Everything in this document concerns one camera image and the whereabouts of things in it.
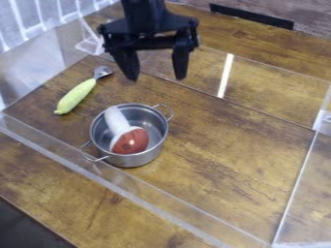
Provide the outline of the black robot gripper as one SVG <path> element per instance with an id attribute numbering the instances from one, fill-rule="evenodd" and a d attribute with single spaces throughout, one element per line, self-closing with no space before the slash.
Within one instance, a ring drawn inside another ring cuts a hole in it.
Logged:
<path id="1" fill-rule="evenodd" d="M 102 24 L 105 51 L 109 52 L 127 79 L 137 81 L 141 60 L 137 50 L 173 48 L 177 79 L 187 77 L 190 51 L 199 47 L 197 17 L 177 15 L 165 0 L 121 0 L 125 17 Z"/>

